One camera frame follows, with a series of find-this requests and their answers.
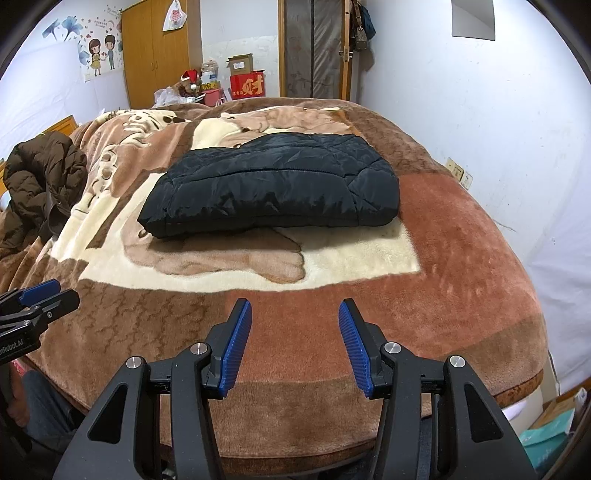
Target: teddy bear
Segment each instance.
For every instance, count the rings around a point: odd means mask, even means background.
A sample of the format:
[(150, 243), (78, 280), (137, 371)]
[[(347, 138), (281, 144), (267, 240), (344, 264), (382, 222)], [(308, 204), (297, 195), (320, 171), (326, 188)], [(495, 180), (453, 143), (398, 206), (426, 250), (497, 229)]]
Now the teddy bear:
[(173, 85), (173, 89), (178, 92), (181, 97), (196, 97), (199, 96), (201, 90), (201, 77), (197, 70), (187, 70), (179, 82)]

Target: blue gripper pad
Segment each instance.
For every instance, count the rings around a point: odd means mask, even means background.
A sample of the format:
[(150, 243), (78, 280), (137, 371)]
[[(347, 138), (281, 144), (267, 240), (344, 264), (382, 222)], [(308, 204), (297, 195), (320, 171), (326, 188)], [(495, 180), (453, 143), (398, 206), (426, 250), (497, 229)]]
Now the blue gripper pad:
[(228, 396), (228, 392), (236, 384), (238, 369), (242, 362), (242, 355), (244, 355), (251, 325), (252, 307), (251, 303), (246, 300), (222, 358), (221, 379), (217, 389), (223, 398)]
[(46, 282), (28, 288), (21, 293), (18, 301), (23, 307), (32, 307), (33, 305), (57, 295), (61, 291), (60, 283), (54, 278)]
[(357, 386), (369, 398), (374, 392), (369, 355), (361, 341), (355, 321), (345, 301), (339, 307), (339, 329), (345, 342)]

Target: plush blanket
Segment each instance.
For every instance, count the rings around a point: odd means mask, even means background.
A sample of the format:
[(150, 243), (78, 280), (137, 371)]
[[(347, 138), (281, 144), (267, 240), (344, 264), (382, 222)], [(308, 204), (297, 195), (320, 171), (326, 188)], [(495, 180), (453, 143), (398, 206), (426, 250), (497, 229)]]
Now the plush blanket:
[[(363, 136), (400, 178), (399, 217), (379, 228), (172, 241), (137, 222), (157, 179), (188, 150), (280, 131)], [(337, 324), (347, 297), (415, 354), (463, 355), (503, 407), (541, 382), (544, 319), (522, 265), (447, 170), (376, 113), (339, 100), (261, 98), (113, 112), (72, 137), (89, 162), (82, 200), (59, 238), (0, 261), (0, 291), (55, 277), (79, 292), (79, 310), (51, 324), (30, 361), (82, 407), (127, 357), (176, 355), (238, 297), (252, 303), (251, 335), (236, 387), (211, 402), (228, 472), (305, 471), (371, 447), (381, 403), (353, 379)], [(428, 400), (423, 407), (428, 414)], [(166, 402), (161, 419), (169, 445)]]

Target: red box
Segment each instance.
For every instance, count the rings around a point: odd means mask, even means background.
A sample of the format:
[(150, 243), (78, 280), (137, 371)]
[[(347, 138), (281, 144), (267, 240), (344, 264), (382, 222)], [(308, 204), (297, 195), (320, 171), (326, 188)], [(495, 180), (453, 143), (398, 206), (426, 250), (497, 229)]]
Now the red box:
[(230, 76), (232, 100), (265, 96), (265, 70)]

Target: folded black jacket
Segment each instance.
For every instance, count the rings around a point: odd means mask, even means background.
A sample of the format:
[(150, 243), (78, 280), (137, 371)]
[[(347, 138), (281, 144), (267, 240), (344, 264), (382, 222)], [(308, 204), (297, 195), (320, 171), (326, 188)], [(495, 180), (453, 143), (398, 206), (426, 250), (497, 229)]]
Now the folded black jacket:
[(157, 238), (256, 226), (379, 226), (398, 214), (392, 167), (356, 135), (264, 135), (187, 153), (138, 222)]

